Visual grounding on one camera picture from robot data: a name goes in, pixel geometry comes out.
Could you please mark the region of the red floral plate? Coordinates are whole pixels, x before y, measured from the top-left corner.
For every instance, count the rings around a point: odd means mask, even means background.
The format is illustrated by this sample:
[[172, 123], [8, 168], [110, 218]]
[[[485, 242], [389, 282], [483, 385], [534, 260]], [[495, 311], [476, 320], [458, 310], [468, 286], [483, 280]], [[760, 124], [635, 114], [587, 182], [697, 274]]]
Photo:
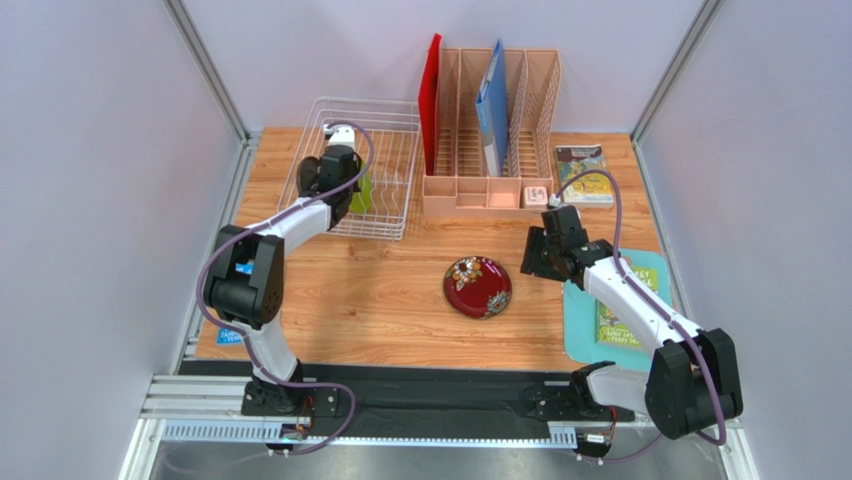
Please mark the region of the red floral plate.
[[485, 320], [509, 306], [513, 284], [508, 271], [484, 256], [456, 260], [444, 273], [442, 293], [452, 310], [465, 317]]

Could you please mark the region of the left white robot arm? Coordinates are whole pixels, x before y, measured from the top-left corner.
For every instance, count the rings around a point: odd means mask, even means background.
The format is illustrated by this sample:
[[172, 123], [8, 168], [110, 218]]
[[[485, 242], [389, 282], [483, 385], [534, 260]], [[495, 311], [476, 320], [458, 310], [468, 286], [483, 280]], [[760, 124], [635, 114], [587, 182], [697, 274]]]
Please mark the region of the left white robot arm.
[[302, 364], [280, 327], [287, 256], [333, 229], [360, 188], [364, 162], [349, 144], [333, 144], [299, 164], [297, 200], [252, 227], [226, 225], [218, 233], [201, 286], [202, 307], [241, 336], [253, 372], [242, 412], [294, 414], [306, 404]]

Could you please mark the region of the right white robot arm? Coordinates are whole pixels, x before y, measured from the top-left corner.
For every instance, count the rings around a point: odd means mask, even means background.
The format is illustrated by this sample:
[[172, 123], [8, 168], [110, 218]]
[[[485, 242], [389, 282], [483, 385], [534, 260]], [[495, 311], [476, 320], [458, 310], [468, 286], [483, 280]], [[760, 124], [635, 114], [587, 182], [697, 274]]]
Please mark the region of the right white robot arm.
[[696, 434], [723, 445], [728, 421], [744, 409], [733, 338], [721, 328], [698, 326], [666, 304], [614, 244], [589, 239], [575, 207], [550, 207], [541, 217], [541, 225], [528, 231], [522, 273], [571, 283], [604, 304], [650, 360], [645, 372], [612, 360], [581, 368], [571, 379], [580, 398], [646, 415], [671, 440]]

